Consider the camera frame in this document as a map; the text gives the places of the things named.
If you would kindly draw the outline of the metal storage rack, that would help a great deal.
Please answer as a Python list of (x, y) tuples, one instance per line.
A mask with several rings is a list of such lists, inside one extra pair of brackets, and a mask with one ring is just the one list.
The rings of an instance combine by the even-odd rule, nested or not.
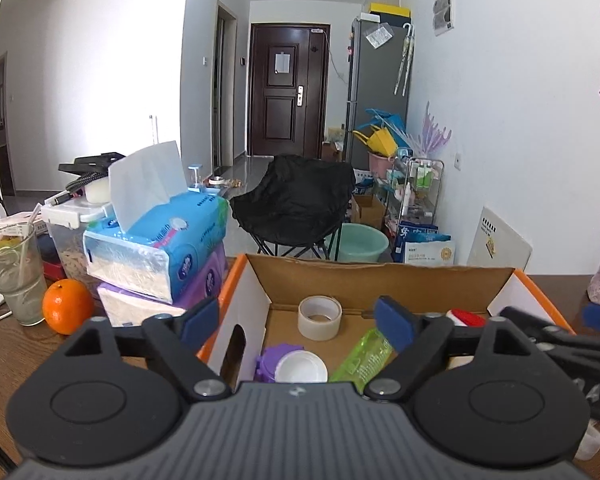
[(397, 157), (387, 170), (384, 183), (386, 220), (390, 226), (401, 221), (432, 226), (442, 188), (444, 162), (439, 159)]

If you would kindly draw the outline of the clear glass cup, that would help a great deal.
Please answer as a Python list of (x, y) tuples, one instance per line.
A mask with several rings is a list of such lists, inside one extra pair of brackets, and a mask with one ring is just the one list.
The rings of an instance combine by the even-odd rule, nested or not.
[(33, 226), (0, 229), (0, 294), (22, 326), (44, 320), (46, 292), (43, 261)]

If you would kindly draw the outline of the clear food container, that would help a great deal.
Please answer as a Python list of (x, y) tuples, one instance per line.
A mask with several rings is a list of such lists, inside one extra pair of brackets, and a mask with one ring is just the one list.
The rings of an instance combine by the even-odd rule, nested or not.
[(93, 296), (99, 280), (87, 273), (83, 234), (89, 226), (113, 213), (107, 177), (91, 180), (73, 193), (64, 191), (46, 198), (41, 208), (66, 277), (82, 282)]

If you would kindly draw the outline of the white board against wall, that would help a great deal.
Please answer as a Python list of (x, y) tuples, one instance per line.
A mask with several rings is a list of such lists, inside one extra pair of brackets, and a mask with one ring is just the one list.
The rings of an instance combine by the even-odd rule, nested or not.
[(526, 240), (487, 206), (482, 208), (468, 266), (524, 270), (531, 254), (532, 246)]

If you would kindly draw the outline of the purple bottle cap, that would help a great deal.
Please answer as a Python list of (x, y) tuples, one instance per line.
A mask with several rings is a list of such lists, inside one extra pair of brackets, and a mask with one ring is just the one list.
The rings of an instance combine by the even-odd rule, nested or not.
[(276, 344), (275, 346), (265, 348), (257, 358), (254, 380), (256, 382), (265, 382), (266, 384), (275, 382), (275, 371), (279, 361), (288, 353), (298, 350), (303, 350), (303, 347), (296, 344)]

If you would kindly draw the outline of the grey refrigerator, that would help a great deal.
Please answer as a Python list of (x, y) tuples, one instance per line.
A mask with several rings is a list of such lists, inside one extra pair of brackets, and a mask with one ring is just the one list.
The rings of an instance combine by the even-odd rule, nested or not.
[(351, 25), (349, 88), (343, 157), (356, 169), (368, 167), (366, 146), (354, 135), (369, 133), (372, 115), (380, 110), (406, 118), (411, 66), (408, 48), (415, 29), (408, 16), (379, 13), (377, 22), (361, 15)]

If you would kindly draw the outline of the purple tissue pack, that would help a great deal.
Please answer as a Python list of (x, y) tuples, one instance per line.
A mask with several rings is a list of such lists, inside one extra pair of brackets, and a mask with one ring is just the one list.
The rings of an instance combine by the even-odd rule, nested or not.
[(228, 272), (224, 244), (214, 248), (202, 267), (188, 278), (180, 294), (171, 300), (159, 288), (166, 284), (160, 278), (152, 292), (132, 292), (117, 285), (102, 282), (98, 296), (113, 326), (140, 326), (145, 318), (156, 314), (179, 316), (199, 301), (219, 295)]

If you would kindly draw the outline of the red cardboard pumpkin box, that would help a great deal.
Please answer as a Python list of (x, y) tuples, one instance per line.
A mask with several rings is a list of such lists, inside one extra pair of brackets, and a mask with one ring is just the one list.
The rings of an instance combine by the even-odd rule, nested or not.
[[(298, 307), (312, 296), (336, 299), (342, 307), (338, 334), (328, 341), (304, 338)], [(521, 270), (448, 266), (425, 268), (401, 263), (340, 263), (265, 255), (239, 256), (223, 284), (221, 325), (198, 352), (214, 372), (236, 367), (250, 380), (263, 349), (296, 344), (336, 370), (375, 322), (376, 300), (390, 296), (414, 313), (460, 309), (481, 316), (508, 306), (566, 327), (566, 319)]]

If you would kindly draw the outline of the blue tissue pack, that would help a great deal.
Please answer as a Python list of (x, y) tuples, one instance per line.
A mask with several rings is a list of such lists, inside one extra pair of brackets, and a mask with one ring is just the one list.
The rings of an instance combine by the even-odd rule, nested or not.
[(83, 234), (86, 270), (132, 292), (175, 299), (226, 234), (228, 201), (188, 188), (178, 144), (164, 142), (109, 167), (114, 213)]

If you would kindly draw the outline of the green plastic basin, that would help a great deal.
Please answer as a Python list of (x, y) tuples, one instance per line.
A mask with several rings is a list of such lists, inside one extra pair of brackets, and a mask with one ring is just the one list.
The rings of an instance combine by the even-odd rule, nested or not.
[(329, 259), (338, 262), (375, 263), (388, 247), (383, 232), (361, 223), (343, 223), (327, 242)]

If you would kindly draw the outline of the white round lid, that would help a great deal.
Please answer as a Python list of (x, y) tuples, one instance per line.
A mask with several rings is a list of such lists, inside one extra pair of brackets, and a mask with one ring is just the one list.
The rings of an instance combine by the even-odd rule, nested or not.
[(328, 369), (323, 360), (313, 352), (294, 350), (277, 363), (274, 380), (285, 384), (319, 384), (328, 382)]

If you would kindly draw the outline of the dark brown door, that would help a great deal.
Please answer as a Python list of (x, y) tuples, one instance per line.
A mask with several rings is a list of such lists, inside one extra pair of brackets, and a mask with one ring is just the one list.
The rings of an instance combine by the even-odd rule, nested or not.
[(325, 24), (253, 24), (247, 148), (254, 157), (321, 155), (326, 119)]

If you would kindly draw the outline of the white tape roll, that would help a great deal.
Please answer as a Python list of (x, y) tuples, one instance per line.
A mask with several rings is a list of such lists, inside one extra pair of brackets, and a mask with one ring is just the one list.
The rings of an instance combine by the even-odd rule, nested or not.
[(298, 331), (306, 339), (328, 341), (339, 332), (342, 307), (329, 296), (309, 296), (298, 305)]

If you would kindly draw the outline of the red white lint brush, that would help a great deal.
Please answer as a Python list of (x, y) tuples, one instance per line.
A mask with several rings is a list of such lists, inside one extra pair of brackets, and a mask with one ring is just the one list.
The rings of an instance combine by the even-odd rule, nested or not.
[(460, 309), (451, 309), (446, 312), (446, 316), (460, 327), (483, 327), (486, 325), (486, 319), (475, 313)]

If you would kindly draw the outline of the orange fruit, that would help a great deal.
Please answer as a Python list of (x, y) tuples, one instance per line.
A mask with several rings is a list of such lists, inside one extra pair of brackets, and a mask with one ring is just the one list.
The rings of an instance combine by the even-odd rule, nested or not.
[(94, 315), (95, 303), (82, 282), (65, 278), (53, 282), (46, 290), (42, 313), (54, 332), (69, 336)]

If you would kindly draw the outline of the beige plug adapter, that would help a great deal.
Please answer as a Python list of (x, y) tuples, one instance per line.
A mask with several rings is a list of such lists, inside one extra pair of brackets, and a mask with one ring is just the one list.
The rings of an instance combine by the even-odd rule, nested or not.
[(598, 452), (600, 452), (600, 430), (597, 429), (597, 420), (590, 419), (574, 458), (587, 462), (592, 460)]

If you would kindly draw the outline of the green spray bottle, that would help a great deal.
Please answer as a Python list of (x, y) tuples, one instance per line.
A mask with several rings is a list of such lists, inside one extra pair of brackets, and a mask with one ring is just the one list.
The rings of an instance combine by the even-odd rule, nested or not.
[(329, 376), (330, 382), (352, 382), (358, 393), (385, 367), (393, 348), (377, 329), (369, 330), (353, 347), (338, 368)]

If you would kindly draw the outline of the black folding chair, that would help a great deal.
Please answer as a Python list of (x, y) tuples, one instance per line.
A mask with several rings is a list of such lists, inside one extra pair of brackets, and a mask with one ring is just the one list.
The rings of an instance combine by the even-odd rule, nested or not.
[(262, 255), (337, 260), (354, 187), (347, 162), (278, 155), (252, 191), (230, 199), (230, 208)]

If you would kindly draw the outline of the yellow blue bags pile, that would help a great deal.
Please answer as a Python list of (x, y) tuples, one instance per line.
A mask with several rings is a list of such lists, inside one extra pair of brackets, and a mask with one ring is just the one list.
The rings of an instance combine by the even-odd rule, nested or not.
[(400, 115), (378, 108), (366, 108), (365, 111), (370, 121), (358, 125), (352, 133), (370, 152), (390, 158), (400, 148), (408, 148), (406, 128)]

